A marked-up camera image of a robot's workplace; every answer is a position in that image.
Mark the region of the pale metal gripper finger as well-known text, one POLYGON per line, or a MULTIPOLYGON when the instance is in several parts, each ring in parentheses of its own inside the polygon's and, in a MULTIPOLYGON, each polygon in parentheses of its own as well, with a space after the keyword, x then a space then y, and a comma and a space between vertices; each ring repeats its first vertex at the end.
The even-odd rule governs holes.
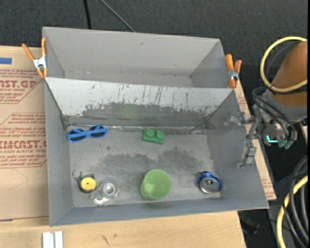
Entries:
POLYGON ((227 120, 225 121, 226 126, 237 125, 248 125, 248 124, 259 124, 260 119, 255 116, 246 118, 245 112, 236 112, 229 114, 227 120))
POLYGON ((251 141, 243 142, 243 151, 240 161, 236 162, 237 167, 249 166, 253 164, 257 148, 251 141))

